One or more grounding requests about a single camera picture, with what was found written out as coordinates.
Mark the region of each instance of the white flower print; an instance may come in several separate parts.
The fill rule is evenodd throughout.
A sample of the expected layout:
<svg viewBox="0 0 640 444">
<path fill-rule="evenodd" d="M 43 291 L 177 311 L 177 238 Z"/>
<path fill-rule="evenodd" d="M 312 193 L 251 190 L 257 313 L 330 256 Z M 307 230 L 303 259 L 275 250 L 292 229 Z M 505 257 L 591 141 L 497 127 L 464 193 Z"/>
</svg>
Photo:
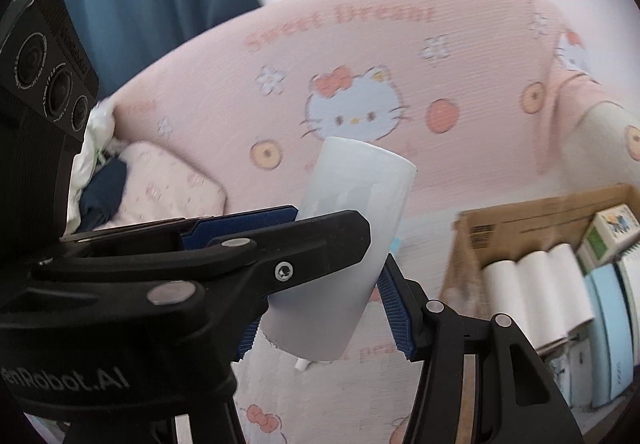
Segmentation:
<svg viewBox="0 0 640 444">
<path fill-rule="evenodd" d="M 443 34 L 424 41 L 426 47 L 420 52 L 422 59 L 428 59 L 435 65 L 439 60 L 449 56 L 449 36 Z"/>
<path fill-rule="evenodd" d="M 169 125 L 169 120 L 163 117 L 158 123 L 158 134 L 160 134 L 160 137 L 169 138 L 173 132 L 174 129 Z"/>
<path fill-rule="evenodd" d="M 533 37 L 538 39 L 543 34 L 546 34 L 546 26 L 548 23 L 548 18 L 545 18 L 539 12 L 533 13 L 533 21 L 531 22 L 531 26 L 529 27 L 533 31 Z"/>
<path fill-rule="evenodd" d="M 284 90 L 281 85 L 284 76 L 286 76 L 284 71 L 265 65 L 260 69 L 260 75 L 255 79 L 255 82 L 260 87 L 260 93 L 264 96 L 271 93 L 281 94 Z"/>
</svg>

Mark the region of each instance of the screw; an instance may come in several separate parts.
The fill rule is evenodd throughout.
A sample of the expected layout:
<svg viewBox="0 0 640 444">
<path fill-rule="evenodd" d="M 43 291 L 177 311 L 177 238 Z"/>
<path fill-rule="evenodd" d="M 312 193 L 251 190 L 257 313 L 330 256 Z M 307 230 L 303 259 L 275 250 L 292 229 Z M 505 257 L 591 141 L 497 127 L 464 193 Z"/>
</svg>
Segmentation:
<svg viewBox="0 0 640 444">
<path fill-rule="evenodd" d="M 436 299 L 431 299 L 427 302 L 427 310 L 437 314 L 444 310 L 444 304 Z"/>
<path fill-rule="evenodd" d="M 168 281 L 153 287 L 146 298 L 154 305 L 175 305 L 189 299 L 194 292 L 196 286 L 190 281 Z"/>
<path fill-rule="evenodd" d="M 289 281 L 293 276 L 293 265 L 289 262 L 280 262 L 276 265 L 276 280 Z"/>
<path fill-rule="evenodd" d="M 220 245 L 222 247 L 242 247 L 250 243 L 250 238 L 232 238 L 231 240 L 225 240 Z"/>
<path fill-rule="evenodd" d="M 495 322 L 498 323 L 501 327 L 510 327 L 511 326 L 511 318 L 506 314 L 498 314 L 495 317 Z"/>
</svg>

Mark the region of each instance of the pink headboard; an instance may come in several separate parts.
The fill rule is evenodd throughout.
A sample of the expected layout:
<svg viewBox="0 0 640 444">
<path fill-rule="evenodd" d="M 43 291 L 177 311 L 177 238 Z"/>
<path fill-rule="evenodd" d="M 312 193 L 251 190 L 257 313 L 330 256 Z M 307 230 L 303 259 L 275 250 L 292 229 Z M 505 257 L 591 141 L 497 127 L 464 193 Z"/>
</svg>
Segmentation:
<svg viewBox="0 0 640 444">
<path fill-rule="evenodd" d="M 217 180 L 229 213 L 297 204 L 323 138 L 365 140 L 418 167 L 416 214 L 536 179 L 607 99 L 588 72 L 544 0 L 286 0 L 137 75 L 116 135 Z"/>
</svg>

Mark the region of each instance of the white paper roll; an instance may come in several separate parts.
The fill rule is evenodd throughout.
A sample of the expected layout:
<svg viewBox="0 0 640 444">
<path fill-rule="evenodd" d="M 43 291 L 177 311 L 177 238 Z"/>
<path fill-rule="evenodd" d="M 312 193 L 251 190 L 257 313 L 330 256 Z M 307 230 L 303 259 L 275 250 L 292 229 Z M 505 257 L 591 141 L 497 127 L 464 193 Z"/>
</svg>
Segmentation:
<svg viewBox="0 0 640 444">
<path fill-rule="evenodd" d="M 549 251 L 550 268 L 556 280 L 556 291 L 562 307 L 564 328 L 574 332 L 593 319 L 589 293 L 582 271 L 569 244 L 560 244 Z"/>
<path fill-rule="evenodd" d="M 271 295 L 260 328 L 272 344 L 307 360 L 340 358 L 396 236 L 415 173 L 411 162 L 382 148 L 325 140 L 297 220 L 356 210 L 369 221 L 371 245 L 359 264 Z"/>
<path fill-rule="evenodd" d="M 529 341 L 536 349 L 566 339 L 556 281 L 549 267 L 548 254 L 531 252 L 517 263 L 520 289 L 529 317 Z"/>
<path fill-rule="evenodd" d="M 491 314 L 508 314 L 530 341 L 527 310 L 515 262 L 501 260 L 482 272 Z"/>
</svg>

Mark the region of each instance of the black camera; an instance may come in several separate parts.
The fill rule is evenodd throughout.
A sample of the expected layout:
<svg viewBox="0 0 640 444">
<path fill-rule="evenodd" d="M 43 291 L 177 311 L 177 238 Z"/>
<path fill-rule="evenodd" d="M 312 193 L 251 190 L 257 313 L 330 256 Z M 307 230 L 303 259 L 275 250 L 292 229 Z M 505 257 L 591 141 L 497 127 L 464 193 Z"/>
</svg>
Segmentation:
<svg viewBox="0 0 640 444">
<path fill-rule="evenodd" d="M 97 91 L 64 1 L 14 1 L 0 21 L 0 258 L 62 236 Z"/>
</svg>

